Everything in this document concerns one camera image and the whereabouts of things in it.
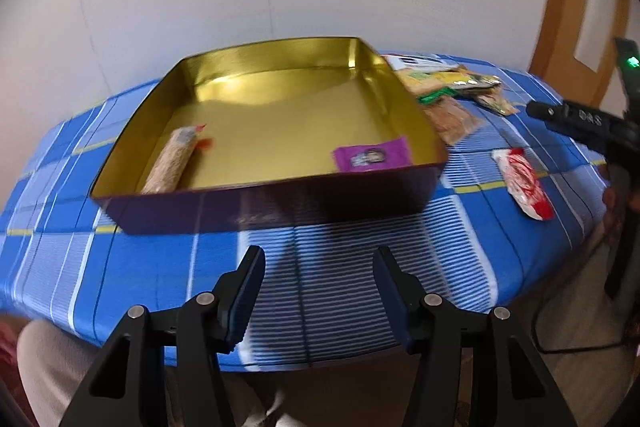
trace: table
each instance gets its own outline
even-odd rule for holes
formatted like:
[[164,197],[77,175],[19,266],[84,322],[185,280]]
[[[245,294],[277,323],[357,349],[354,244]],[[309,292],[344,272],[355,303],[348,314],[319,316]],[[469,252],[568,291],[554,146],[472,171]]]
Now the table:
[[[393,348],[371,272],[377,245],[427,291],[487,311],[507,304],[578,247],[602,218],[602,158],[524,113],[560,97],[540,80],[482,60],[456,60],[504,81],[520,113],[501,118],[463,102],[484,126],[450,148],[433,199],[421,214],[249,232],[130,236],[88,199],[89,188],[127,120],[157,80],[123,92],[43,138],[0,214],[0,308],[47,317],[103,343],[133,304],[180,306],[236,268],[250,244],[267,269],[244,340],[220,355],[227,371],[319,365]],[[491,159],[521,146],[558,219],[525,216]],[[175,348],[166,359],[175,363]]]

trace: wooden door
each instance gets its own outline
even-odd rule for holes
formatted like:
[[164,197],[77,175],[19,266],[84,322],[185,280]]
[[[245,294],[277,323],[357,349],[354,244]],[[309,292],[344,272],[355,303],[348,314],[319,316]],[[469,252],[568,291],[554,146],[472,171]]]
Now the wooden door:
[[529,71],[550,84],[562,97],[598,107],[616,63],[613,37],[624,36],[626,31],[629,0],[615,0],[609,27],[602,28],[609,38],[599,62],[596,59],[596,71],[575,58],[586,5],[587,0],[547,0]]

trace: red and white wrapper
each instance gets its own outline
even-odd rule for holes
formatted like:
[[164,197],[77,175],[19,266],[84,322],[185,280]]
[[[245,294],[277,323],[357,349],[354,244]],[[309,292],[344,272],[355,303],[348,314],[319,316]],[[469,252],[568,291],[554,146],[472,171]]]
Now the red and white wrapper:
[[525,214],[544,221],[554,217],[551,201],[546,197],[536,173],[524,157],[524,149],[498,149],[491,153],[500,168],[507,191]]

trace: candy wrapper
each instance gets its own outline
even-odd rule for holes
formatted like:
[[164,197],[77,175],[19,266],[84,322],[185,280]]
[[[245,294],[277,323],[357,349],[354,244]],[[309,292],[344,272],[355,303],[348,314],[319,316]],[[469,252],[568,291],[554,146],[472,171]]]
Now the candy wrapper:
[[524,157],[524,149],[497,149],[491,156],[500,168],[508,193],[524,213],[539,221],[552,219],[553,207],[536,173]]
[[381,171],[412,165],[406,138],[376,145],[352,145],[334,150],[340,172]]

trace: snack package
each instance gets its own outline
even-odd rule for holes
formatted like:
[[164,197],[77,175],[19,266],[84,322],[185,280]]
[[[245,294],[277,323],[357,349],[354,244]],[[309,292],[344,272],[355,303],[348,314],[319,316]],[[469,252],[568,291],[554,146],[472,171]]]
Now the snack package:
[[179,127],[171,133],[146,178],[142,194],[158,194],[175,190],[196,147],[200,130],[202,130],[201,127],[195,126]]
[[396,74],[404,84],[404,87],[414,96],[429,94],[445,87],[437,78],[432,78],[431,73],[422,73],[421,71],[405,68],[404,70],[396,71]]
[[429,94],[424,94],[418,97],[418,103],[420,105],[430,105],[431,103],[437,102],[443,96],[455,96],[456,92],[450,87],[443,87],[437,91],[430,92]]
[[458,68],[456,71],[439,71],[426,73],[415,68],[404,68],[396,71],[401,82],[413,95],[423,96],[430,92],[449,87],[461,94],[470,94],[491,87],[499,86],[497,76],[477,74]]
[[441,96],[422,110],[447,145],[455,145],[483,124],[450,96]]
[[476,94],[476,102],[478,105],[493,111],[500,116],[509,116],[510,114],[516,114],[519,112],[502,94],[501,87],[494,87],[488,90],[486,93]]
[[394,71],[409,68],[422,73],[433,73],[435,71],[455,70],[459,65],[455,62],[443,60],[437,57],[424,57],[423,55],[398,55],[389,53],[382,55]]
[[502,83],[497,76],[477,74],[466,70],[432,73],[431,78],[441,81],[447,87],[456,91],[488,89],[499,86]]
[[500,168],[507,191],[527,216],[539,221],[554,217],[554,209],[536,173],[524,156],[524,149],[497,149],[491,156]]
[[380,171],[413,164],[404,136],[375,145],[338,147],[334,159],[340,172]]

